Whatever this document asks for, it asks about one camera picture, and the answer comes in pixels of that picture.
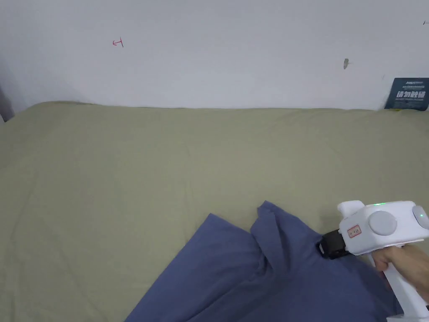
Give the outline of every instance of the red mark on wall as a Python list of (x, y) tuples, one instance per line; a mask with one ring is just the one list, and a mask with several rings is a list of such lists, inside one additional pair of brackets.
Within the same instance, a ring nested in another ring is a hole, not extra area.
[(121, 43), (122, 48), (123, 48), (123, 47), (124, 47), (124, 44), (122, 43), (122, 38), (121, 38), (121, 37), (119, 37), (119, 39), (120, 39), (121, 41), (117, 41), (117, 42), (113, 41), (113, 46), (116, 46), (116, 44)]

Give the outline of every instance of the blue cloth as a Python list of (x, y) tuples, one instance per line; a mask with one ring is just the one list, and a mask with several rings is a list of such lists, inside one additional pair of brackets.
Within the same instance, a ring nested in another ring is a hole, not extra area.
[(126, 322), (385, 322), (402, 313), (372, 267), (322, 258), (320, 237), (267, 201), (251, 233), (210, 214)]

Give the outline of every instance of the gray button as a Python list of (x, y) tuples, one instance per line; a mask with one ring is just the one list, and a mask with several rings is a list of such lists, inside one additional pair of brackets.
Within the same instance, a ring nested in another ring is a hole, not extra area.
[(389, 236), (396, 230), (396, 218), (387, 211), (376, 211), (369, 216), (369, 227), (380, 236)]
[(429, 218), (422, 206), (414, 206), (413, 214), (420, 226), (429, 229)]

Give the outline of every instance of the red label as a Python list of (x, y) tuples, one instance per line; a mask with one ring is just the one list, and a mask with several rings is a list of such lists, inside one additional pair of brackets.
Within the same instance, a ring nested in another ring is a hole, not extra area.
[(361, 234), (362, 231), (360, 230), (359, 225), (353, 226), (347, 231), (350, 238), (356, 237), (357, 235)]

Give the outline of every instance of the white handheld device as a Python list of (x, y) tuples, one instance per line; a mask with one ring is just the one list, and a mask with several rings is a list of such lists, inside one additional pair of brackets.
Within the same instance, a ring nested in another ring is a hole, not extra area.
[[(429, 237), (429, 218), (421, 206), (412, 201), (395, 201), (364, 205), (361, 201), (346, 201), (338, 205), (343, 215), (339, 233), (345, 250), (354, 254), (368, 254), (388, 247), (402, 247), (407, 243)], [(429, 322), (427, 303), (392, 264), (384, 272), (387, 281), (401, 304), (403, 315), (387, 318), (388, 322)]]

